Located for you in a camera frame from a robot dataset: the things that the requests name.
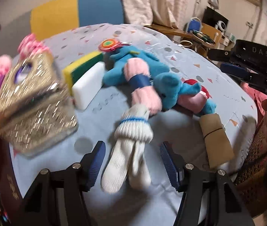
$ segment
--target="tablecloth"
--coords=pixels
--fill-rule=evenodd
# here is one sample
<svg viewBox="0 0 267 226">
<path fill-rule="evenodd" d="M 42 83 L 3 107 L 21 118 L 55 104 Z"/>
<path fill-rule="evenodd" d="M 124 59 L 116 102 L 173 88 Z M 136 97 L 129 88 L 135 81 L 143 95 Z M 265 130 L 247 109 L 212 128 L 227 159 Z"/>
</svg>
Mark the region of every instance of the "tablecloth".
<svg viewBox="0 0 267 226">
<path fill-rule="evenodd" d="M 225 132 L 233 147 L 235 158 L 220 166 L 227 172 L 241 167 L 247 156 L 257 122 L 253 100 L 219 68 L 190 49 L 174 44 L 165 35 L 139 25 L 99 24 L 66 31 L 44 40 L 50 47 L 54 66 L 60 72 L 74 60 L 97 50 L 105 39 L 120 41 L 154 53 L 161 62 L 170 66 L 174 74 L 184 79 L 196 79 L 206 87 L 217 103 Z M 98 140 L 106 143 L 106 155 L 95 186 L 84 193 L 88 211 L 100 225 L 173 225 L 182 193 L 171 187 L 159 153 L 163 141 L 172 144 L 174 151 L 186 162 L 208 170 L 208 160 L 198 117 L 189 111 L 171 109 L 150 118 L 154 132 L 152 142 L 145 147 L 145 160 L 152 178 L 145 191 L 134 191 L 125 182 L 114 195 L 101 190 L 101 174 L 115 144 L 113 133 L 122 113 L 131 105 L 128 85 L 103 87 L 84 112 L 76 111 L 79 129 L 63 142 L 33 158 L 15 153 L 10 147 L 15 177 L 22 196 L 43 168 L 57 171 L 79 162 Z M 205 215 L 202 206 L 200 218 Z"/>
</svg>

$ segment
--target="white sponge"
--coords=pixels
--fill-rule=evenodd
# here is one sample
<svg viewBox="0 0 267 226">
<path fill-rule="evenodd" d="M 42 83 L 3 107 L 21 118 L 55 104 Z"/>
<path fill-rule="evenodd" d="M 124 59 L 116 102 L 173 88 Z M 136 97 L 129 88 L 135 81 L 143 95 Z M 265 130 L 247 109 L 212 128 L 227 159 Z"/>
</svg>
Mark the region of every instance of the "white sponge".
<svg viewBox="0 0 267 226">
<path fill-rule="evenodd" d="M 73 85 L 72 92 L 78 109 L 85 110 L 96 96 L 102 87 L 104 73 L 105 63 L 98 62 Z"/>
</svg>

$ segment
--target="brown paper roll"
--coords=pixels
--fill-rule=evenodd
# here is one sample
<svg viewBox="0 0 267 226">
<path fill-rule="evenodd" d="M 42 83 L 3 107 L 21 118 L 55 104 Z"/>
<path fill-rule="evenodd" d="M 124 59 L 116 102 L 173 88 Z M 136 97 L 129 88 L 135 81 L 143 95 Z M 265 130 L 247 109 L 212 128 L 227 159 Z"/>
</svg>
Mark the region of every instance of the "brown paper roll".
<svg viewBox="0 0 267 226">
<path fill-rule="evenodd" d="M 203 115 L 199 119 L 209 159 L 213 169 L 234 158 L 232 146 L 227 138 L 218 114 Z"/>
</svg>

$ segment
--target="blue stuffed animal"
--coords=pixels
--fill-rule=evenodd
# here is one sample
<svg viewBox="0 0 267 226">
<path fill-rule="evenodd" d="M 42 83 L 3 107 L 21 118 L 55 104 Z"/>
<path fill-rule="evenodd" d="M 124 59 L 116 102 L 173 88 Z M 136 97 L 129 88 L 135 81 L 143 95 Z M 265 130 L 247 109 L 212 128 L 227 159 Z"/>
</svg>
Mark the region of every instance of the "blue stuffed animal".
<svg viewBox="0 0 267 226">
<path fill-rule="evenodd" d="M 137 49 L 134 46 L 123 46 L 114 52 L 115 54 L 109 57 L 114 61 L 114 67 L 106 72 L 103 77 L 103 83 L 107 86 L 116 86 L 127 82 L 123 74 L 123 67 L 130 58 L 138 57 L 143 59 L 149 66 L 152 78 L 170 70 L 167 65 L 161 63 L 153 54 Z"/>
<path fill-rule="evenodd" d="M 198 82 L 183 83 L 174 73 L 161 73 L 153 79 L 153 86 L 162 99 L 163 109 L 169 110 L 176 103 L 201 115 L 213 114 L 216 104 L 202 90 Z"/>
</svg>

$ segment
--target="metal bolt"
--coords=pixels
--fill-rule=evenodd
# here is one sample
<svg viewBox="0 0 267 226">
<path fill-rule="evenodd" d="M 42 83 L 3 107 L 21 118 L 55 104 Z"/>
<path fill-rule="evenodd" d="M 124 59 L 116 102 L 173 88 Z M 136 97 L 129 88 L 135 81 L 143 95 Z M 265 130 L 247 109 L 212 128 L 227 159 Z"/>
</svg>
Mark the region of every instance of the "metal bolt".
<svg viewBox="0 0 267 226">
<path fill-rule="evenodd" d="M 187 164 L 185 165 L 185 168 L 187 168 L 187 169 L 189 169 L 189 170 L 192 170 L 192 169 L 194 168 L 194 166 L 193 166 L 192 164 L 190 164 L 190 163 L 187 163 Z"/>
<path fill-rule="evenodd" d="M 79 169 L 81 167 L 80 163 L 76 162 L 72 165 L 72 168 Z"/>
<path fill-rule="evenodd" d="M 226 174 L 226 172 L 222 169 L 219 169 L 218 170 L 218 174 L 221 175 L 221 176 L 224 176 Z"/>
<path fill-rule="evenodd" d="M 45 175 L 45 174 L 47 174 L 48 173 L 48 169 L 47 168 L 44 168 L 44 169 L 42 169 L 41 171 L 40 171 L 40 173 L 42 174 L 42 175 Z"/>
</svg>

